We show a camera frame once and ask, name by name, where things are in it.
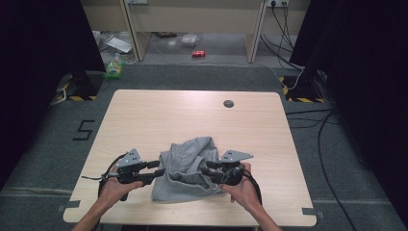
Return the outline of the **clear plastic container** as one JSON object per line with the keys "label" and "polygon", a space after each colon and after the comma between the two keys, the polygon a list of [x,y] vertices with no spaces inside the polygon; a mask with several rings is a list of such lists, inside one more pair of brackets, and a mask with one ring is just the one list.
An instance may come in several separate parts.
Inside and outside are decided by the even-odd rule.
{"label": "clear plastic container", "polygon": [[196,35],[183,35],[181,39],[181,46],[183,48],[194,48],[198,42],[198,37]]}

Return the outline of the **grey shorts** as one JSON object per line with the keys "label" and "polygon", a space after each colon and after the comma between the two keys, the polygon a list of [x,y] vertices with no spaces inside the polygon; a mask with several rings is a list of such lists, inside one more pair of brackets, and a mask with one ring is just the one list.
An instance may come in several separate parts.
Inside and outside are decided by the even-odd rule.
{"label": "grey shorts", "polygon": [[222,193],[217,184],[201,172],[208,161],[217,159],[217,148],[211,137],[173,143],[168,151],[160,154],[159,169],[165,173],[154,180],[152,200],[187,202]]}

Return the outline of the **black curtain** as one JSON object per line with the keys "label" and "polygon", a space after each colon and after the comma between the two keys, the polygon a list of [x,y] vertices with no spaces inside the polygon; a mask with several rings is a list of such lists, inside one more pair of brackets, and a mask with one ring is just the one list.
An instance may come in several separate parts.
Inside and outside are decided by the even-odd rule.
{"label": "black curtain", "polygon": [[408,228],[408,0],[310,0],[291,60],[327,74],[350,134]]}
{"label": "black curtain", "polygon": [[0,189],[31,145],[65,74],[104,65],[81,0],[0,0]]}

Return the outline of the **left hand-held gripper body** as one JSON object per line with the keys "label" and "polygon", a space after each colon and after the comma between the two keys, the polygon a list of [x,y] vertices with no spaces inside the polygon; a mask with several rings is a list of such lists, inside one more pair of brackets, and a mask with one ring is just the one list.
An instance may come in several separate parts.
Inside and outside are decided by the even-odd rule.
{"label": "left hand-held gripper body", "polygon": [[146,185],[148,183],[146,177],[144,175],[140,176],[140,171],[146,167],[147,162],[144,162],[137,149],[133,148],[117,163],[117,180],[121,184],[130,184],[141,181]]}

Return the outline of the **white flat tray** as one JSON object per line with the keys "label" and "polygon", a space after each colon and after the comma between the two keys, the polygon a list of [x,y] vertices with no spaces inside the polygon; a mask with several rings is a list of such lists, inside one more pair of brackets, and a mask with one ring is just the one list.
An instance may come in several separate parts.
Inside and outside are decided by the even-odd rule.
{"label": "white flat tray", "polygon": [[116,50],[119,50],[120,52],[123,52],[123,53],[128,53],[129,51],[132,50],[132,44],[131,43],[129,43],[129,42],[125,41],[125,40],[116,38],[116,37],[108,38],[107,41],[106,41],[106,44],[108,46],[112,47],[112,48],[115,48]]}

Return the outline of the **stand base with striped tape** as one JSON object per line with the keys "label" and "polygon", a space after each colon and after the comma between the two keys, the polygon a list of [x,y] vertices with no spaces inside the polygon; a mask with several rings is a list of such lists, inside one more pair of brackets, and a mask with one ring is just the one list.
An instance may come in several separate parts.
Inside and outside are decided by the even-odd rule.
{"label": "stand base with striped tape", "polygon": [[102,81],[101,72],[88,71],[85,79],[74,78],[71,74],[66,74],[60,80],[50,106],[53,107],[67,100],[93,101],[96,99]]}
{"label": "stand base with striped tape", "polygon": [[303,81],[301,75],[284,75],[279,78],[285,98],[291,102],[323,103],[324,99],[314,81]]}

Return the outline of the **person's right hand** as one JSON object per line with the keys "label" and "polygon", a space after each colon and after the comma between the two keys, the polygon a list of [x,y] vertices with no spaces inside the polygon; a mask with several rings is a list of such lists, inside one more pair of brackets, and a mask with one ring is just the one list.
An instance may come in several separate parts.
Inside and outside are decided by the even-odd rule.
{"label": "person's right hand", "polygon": [[261,202],[259,201],[254,185],[249,180],[248,176],[251,175],[251,164],[242,163],[244,167],[245,176],[242,181],[236,186],[229,186],[220,184],[219,187],[226,193],[231,195],[231,202],[238,202],[244,209],[250,214],[254,214],[263,209]]}

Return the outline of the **person's left hand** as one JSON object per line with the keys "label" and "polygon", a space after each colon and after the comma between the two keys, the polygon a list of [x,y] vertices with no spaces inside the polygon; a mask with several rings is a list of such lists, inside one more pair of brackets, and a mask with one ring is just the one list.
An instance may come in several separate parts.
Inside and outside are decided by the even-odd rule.
{"label": "person's left hand", "polygon": [[129,184],[121,184],[115,177],[110,177],[102,188],[101,193],[95,204],[98,208],[109,210],[112,208],[126,193],[141,188],[142,181],[136,181]]}

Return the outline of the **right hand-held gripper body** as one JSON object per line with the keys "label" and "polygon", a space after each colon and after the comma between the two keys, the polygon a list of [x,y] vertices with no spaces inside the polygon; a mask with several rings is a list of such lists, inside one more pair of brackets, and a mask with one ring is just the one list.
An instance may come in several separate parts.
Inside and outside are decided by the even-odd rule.
{"label": "right hand-held gripper body", "polygon": [[218,166],[222,171],[220,183],[236,186],[242,181],[244,167],[243,160],[252,158],[252,154],[237,150],[227,150],[218,160]]}

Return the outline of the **green packet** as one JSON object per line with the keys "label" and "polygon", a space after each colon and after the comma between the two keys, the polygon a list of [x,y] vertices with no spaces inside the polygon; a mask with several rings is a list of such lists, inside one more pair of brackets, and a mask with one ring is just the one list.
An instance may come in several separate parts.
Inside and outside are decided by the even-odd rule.
{"label": "green packet", "polygon": [[119,53],[106,65],[106,71],[103,74],[105,79],[119,79],[122,75],[124,61]]}

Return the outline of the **white wall socket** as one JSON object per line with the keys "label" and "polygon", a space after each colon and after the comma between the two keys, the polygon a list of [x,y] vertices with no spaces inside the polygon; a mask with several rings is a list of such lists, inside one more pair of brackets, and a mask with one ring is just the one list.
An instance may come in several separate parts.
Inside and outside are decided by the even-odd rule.
{"label": "white wall socket", "polygon": [[290,0],[267,0],[267,7],[269,8],[284,8],[288,7]]}

